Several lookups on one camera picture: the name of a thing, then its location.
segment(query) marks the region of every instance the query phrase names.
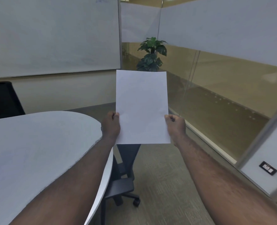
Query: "electrical outlet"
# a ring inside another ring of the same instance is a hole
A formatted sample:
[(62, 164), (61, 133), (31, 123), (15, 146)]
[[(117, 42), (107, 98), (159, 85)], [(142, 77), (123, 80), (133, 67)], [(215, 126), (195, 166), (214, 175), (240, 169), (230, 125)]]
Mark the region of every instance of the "electrical outlet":
[(259, 166), (272, 176), (277, 173), (277, 170), (265, 161), (263, 161)]

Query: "hand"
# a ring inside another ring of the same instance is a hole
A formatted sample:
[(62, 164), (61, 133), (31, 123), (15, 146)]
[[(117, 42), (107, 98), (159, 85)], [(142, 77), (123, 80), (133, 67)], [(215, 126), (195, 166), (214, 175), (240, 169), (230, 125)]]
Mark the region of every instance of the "hand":
[(185, 120), (177, 115), (165, 115), (164, 118), (167, 123), (167, 131), (174, 143), (177, 144), (179, 139), (186, 136)]
[(117, 139), (121, 130), (119, 117), (120, 114), (115, 113), (114, 111), (110, 111), (107, 113), (101, 123), (102, 138), (109, 137), (114, 140)]

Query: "white paper sheet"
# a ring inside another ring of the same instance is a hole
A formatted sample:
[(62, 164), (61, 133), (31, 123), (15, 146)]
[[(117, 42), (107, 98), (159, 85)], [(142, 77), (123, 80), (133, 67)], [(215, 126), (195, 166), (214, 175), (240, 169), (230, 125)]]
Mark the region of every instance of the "white paper sheet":
[(117, 70), (116, 112), (121, 132), (116, 144), (168, 144), (167, 73)]

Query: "potted plant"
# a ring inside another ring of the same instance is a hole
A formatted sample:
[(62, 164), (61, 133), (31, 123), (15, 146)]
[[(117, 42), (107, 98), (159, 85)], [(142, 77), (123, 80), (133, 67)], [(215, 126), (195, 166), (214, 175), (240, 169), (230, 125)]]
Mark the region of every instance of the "potted plant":
[(156, 37), (147, 38), (140, 44), (139, 50), (145, 50), (147, 54), (136, 65), (137, 71), (157, 72), (162, 66), (162, 61), (157, 57), (157, 53), (167, 55), (167, 49), (163, 45), (166, 41), (158, 41)]

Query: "chair backrest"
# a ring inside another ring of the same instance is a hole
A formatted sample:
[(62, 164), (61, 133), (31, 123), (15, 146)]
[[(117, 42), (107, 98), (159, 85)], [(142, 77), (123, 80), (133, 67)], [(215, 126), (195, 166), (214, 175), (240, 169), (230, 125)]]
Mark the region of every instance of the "chair backrest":
[(0, 82), (0, 118), (24, 115), (23, 107), (9, 81)]
[(117, 147), (121, 155), (128, 178), (134, 178), (132, 167), (140, 148), (140, 144), (117, 145)]

